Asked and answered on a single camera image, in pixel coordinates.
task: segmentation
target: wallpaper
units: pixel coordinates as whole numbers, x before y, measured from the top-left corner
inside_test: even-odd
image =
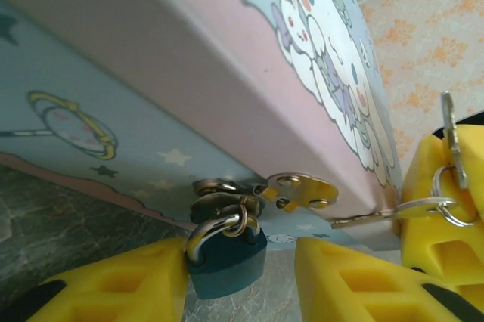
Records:
[[[440,93],[458,119],[482,111],[484,0],[360,0],[377,50],[402,171],[442,126]]]

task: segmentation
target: padlock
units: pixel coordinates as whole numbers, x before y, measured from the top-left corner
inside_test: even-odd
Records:
[[[245,210],[230,208],[200,224],[188,238],[185,260],[200,299],[229,296],[262,276],[267,240],[257,219],[238,209]]]

